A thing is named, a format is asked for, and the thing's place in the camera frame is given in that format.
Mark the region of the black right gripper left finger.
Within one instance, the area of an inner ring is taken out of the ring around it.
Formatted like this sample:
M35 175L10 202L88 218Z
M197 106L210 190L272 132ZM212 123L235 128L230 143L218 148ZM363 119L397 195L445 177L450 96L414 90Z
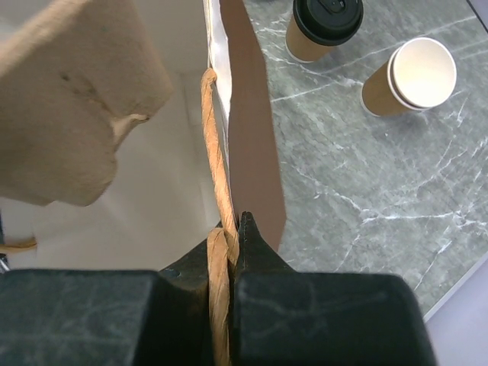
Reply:
M1 263L3 365L211 365L207 245L161 271Z

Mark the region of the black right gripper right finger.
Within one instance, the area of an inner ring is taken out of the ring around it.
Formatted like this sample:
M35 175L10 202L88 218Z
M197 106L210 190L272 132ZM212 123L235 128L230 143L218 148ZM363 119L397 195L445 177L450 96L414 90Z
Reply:
M239 221L231 345L237 365L434 365L415 294L395 274L299 272Z

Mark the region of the brown paper takeout bag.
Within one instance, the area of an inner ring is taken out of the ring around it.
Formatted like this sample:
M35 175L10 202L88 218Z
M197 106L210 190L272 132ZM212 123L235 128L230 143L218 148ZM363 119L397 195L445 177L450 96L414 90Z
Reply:
M1 44L54 1L3 1ZM1 263L12 270L161 271L207 245L213 364L232 357L239 221L275 251L286 220L264 56L241 1L131 1L172 94L116 151L92 204L1 195Z

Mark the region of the single brown pulp carrier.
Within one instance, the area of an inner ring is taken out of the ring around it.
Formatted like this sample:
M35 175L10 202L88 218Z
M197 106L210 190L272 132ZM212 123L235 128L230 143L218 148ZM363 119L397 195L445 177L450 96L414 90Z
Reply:
M54 1L1 44L1 195L87 206L172 84L131 1Z

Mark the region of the brown paper cups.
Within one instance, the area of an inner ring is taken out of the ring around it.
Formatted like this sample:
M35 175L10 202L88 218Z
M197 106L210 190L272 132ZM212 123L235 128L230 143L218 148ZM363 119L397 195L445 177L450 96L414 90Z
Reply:
M441 42L417 37L397 48L363 84L361 104L376 117L420 112L446 102L458 77L454 58Z

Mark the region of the brown paper coffee cup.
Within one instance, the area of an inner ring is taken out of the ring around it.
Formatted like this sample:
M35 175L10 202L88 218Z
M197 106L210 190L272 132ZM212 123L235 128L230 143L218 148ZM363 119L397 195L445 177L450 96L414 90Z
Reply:
M294 1L285 46L301 63L312 63L349 41L364 17L361 1Z

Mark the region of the black plastic cup lid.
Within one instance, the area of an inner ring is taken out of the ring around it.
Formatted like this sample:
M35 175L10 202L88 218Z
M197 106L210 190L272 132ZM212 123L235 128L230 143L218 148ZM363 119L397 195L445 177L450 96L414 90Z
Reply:
M322 46L336 47L358 32L364 6L359 0L294 0L293 16L307 38Z

